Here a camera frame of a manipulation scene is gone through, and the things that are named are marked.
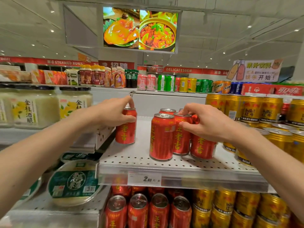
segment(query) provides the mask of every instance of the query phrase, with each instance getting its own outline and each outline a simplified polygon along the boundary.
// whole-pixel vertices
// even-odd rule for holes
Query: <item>juice bottle illustration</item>
[[[241,65],[239,66],[238,71],[237,71],[236,80],[242,81],[244,79],[244,75],[245,75],[245,60],[242,60]]]
[[[235,74],[237,73],[237,70],[239,68],[239,64],[240,64],[241,60],[237,60],[237,62],[233,65],[233,67],[229,70],[226,78],[229,80],[232,80],[235,76]]]

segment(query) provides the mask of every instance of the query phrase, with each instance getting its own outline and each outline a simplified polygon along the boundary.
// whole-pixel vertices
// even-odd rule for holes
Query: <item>jar label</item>
[[[13,98],[12,102],[12,112],[14,116],[14,121],[17,124],[27,124],[32,125],[38,124],[37,118],[37,107],[35,101],[30,98]]]
[[[99,187],[95,171],[58,171],[48,190],[53,198],[90,197]]]
[[[87,99],[84,97],[79,98],[65,98],[59,99],[60,119],[69,116],[73,111],[81,108],[87,108]]]
[[[4,102],[0,99],[0,122],[7,122],[5,109],[4,109]]]
[[[25,191],[25,193],[22,195],[20,200],[24,200],[28,196],[30,196],[36,190],[36,188],[38,187],[38,183],[39,183],[39,181],[37,180],[27,191]]]

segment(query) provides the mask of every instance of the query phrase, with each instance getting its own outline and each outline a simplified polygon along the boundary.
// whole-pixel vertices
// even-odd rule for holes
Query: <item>forearm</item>
[[[304,165],[252,128],[236,130],[232,141],[304,221]]]
[[[80,136],[82,125],[66,119],[0,152],[0,218]]]

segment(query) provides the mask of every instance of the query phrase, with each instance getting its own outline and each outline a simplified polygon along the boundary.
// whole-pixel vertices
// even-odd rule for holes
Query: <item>white promotional sign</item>
[[[276,60],[236,60],[226,75],[232,82],[277,82],[283,59]]]
[[[160,173],[128,172],[128,185],[161,186]]]

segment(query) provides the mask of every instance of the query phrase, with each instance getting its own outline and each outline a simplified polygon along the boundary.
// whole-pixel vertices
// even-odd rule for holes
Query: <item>hand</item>
[[[214,142],[231,142],[236,138],[239,127],[243,125],[233,121],[222,111],[211,105],[202,105],[198,103],[189,103],[179,112],[180,115],[186,115],[189,112],[197,114],[200,123],[197,125],[188,122],[180,122],[179,125],[186,131],[197,136]]]
[[[67,119],[83,123],[84,128],[94,129],[100,126],[120,126],[127,122],[135,122],[134,116],[122,114],[127,103],[134,108],[133,99],[129,95],[124,98],[107,99],[86,109],[78,109]]]

